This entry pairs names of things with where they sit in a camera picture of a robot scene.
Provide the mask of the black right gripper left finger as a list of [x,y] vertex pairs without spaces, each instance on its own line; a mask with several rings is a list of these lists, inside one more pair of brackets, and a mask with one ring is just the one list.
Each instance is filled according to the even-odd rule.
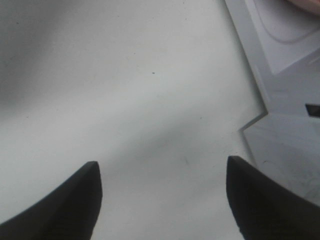
[[89,161],[46,197],[1,223],[2,240],[89,240],[102,205],[98,162]]

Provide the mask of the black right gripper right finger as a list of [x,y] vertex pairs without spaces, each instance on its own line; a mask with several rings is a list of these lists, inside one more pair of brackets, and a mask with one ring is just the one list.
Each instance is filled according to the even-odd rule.
[[318,240],[320,208],[239,156],[226,165],[226,196],[245,240]]

